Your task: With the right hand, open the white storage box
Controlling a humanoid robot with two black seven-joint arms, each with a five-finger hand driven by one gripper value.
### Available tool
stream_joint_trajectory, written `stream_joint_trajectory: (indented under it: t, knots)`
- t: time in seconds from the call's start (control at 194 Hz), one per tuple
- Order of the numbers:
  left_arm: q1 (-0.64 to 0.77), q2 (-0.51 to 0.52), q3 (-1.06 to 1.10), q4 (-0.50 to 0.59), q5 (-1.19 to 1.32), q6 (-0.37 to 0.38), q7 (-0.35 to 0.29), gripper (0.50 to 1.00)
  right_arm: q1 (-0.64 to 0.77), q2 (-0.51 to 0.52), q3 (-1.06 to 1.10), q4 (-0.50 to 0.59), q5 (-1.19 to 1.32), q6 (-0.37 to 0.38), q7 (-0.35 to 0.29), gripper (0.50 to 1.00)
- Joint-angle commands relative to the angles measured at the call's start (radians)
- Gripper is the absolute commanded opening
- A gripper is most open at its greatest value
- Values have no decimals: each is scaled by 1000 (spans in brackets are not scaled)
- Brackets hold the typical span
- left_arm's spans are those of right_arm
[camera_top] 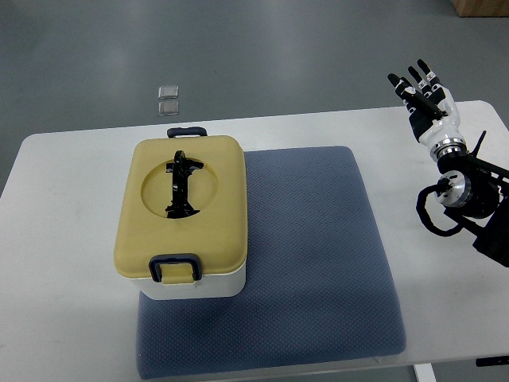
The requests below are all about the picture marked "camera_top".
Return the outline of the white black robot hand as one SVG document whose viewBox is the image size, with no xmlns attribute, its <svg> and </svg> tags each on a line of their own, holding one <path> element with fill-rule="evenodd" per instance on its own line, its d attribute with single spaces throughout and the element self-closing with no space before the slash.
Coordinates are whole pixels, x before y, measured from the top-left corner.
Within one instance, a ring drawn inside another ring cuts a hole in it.
<svg viewBox="0 0 509 382">
<path fill-rule="evenodd" d="M 409 113 L 409 123 L 417 142 L 437 162 L 451 153 L 464 153 L 466 142 L 459 132 L 460 114 L 450 90 L 444 87 L 428 64 L 419 59 L 408 68 L 415 83 L 394 73 L 387 79 Z"/>
</svg>

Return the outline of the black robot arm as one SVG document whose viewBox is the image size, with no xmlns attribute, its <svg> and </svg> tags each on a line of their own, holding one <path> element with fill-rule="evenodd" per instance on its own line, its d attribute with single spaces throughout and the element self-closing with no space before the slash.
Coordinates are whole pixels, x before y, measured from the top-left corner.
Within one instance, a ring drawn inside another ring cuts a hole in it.
<svg viewBox="0 0 509 382">
<path fill-rule="evenodd" d="M 508 266 L 508 170 L 477 157 L 483 132 L 473 151 L 461 138 L 445 138 L 431 147 L 441 177 L 425 187 L 416 204 L 424 227 L 433 234 L 450 237 L 466 229 L 476 239 L 472 246 L 481 254 Z M 456 223 L 447 230 L 437 227 L 426 209 L 433 194 L 444 215 Z"/>
</svg>

